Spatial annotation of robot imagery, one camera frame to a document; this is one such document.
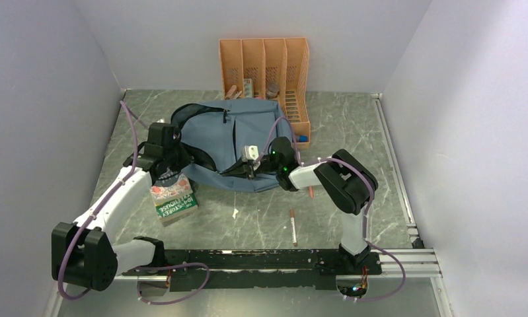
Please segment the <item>floral Little Women book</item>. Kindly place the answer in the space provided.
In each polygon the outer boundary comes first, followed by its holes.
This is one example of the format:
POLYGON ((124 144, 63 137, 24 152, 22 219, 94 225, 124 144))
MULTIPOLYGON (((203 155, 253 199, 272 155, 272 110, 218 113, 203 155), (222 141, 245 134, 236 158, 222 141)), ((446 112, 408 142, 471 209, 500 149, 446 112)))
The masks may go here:
POLYGON ((193 193, 185 174, 165 174, 151 187, 151 197, 155 205, 166 203, 193 193))

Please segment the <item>blue student backpack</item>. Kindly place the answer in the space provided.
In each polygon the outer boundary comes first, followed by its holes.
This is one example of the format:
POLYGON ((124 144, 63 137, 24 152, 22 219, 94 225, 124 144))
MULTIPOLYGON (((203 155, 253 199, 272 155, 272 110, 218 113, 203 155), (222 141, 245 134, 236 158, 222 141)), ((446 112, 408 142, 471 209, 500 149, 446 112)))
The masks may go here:
POLYGON ((170 117, 181 131, 181 142, 193 161, 182 169, 192 181, 234 192, 263 192, 279 186, 274 172, 258 173, 253 179, 225 176, 239 162, 245 146, 263 151, 268 139, 292 138, 282 120, 280 104, 273 100, 241 98, 189 103, 170 117))

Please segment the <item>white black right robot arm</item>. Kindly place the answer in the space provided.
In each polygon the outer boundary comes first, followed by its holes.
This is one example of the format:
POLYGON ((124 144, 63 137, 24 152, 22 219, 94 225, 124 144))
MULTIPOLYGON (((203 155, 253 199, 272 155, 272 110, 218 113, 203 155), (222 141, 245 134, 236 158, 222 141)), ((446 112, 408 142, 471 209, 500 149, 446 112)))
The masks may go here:
POLYGON ((357 273, 371 249, 366 242, 366 214, 378 188, 372 173, 344 149, 314 164, 298 162, 287 137, 273 139, 261 157, 251 155, 251 149, 245 148, 242 157, 221 175, 253 180, 259 174, 273 174, 279 186, 289 192, 322 186, 343 212, 340 265, 347 273, 357 273))

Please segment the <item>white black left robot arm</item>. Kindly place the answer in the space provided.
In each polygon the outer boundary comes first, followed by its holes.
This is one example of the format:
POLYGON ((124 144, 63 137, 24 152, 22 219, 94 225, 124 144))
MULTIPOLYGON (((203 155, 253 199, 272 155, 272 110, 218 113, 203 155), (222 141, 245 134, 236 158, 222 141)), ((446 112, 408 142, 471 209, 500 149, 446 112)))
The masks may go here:
POLYGON ((153 184, 170 168, 190 163, 181 142, 180 128, 155 122, 148 138, 126 159, 117 178, 99 200, 71 223, 60 222, 52 231, 52 278, 64 284, 103 291, 115 276, 142 267, 156 275, 167 264, 164 244, 137 237, 117 245, 115 234, 132 207, 149 194, 153 184))

